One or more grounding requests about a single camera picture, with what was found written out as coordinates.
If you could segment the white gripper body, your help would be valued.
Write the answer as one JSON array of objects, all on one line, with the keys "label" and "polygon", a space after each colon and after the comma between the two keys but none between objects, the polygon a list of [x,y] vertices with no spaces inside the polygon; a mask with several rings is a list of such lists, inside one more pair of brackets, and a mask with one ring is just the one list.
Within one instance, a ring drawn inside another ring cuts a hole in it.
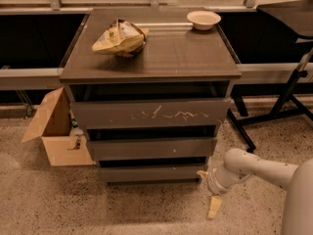
[{"label": "white gripper body", "polygon": [[209,172],[206,179],[207,188],[212,195],[222,196],[228,193],[234,185],[243,183],[249,178],[249,174],[233,172],[222,164]]}]

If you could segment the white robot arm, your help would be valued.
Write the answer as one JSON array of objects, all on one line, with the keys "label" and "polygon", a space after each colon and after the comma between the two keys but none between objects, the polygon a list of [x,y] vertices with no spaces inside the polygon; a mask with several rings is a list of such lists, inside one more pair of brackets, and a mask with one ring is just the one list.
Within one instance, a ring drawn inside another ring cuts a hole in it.
[{"label": "white robot arm", "polygon": [[287,192],[281,235],[313,235],[313,159],[300,165],[263,160],[255,154],[233,148],[224,155],[223,164],[213,170],[198,170],[207,182],[207,217],[214,219],[222,196],[252,176],[259,177]]}]

